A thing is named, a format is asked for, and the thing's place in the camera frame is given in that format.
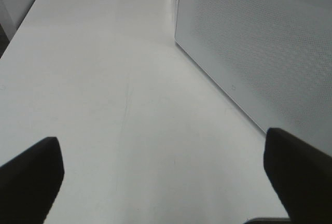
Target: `perforated panel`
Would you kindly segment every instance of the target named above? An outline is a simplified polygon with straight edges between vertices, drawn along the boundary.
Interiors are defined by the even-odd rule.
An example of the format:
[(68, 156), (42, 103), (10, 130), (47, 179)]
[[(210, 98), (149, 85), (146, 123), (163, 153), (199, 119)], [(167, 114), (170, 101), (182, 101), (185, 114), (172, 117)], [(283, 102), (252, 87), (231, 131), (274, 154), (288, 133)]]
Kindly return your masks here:
[(263, 130), (330, 120), (332, 0), (181, 0), (176, 40)]

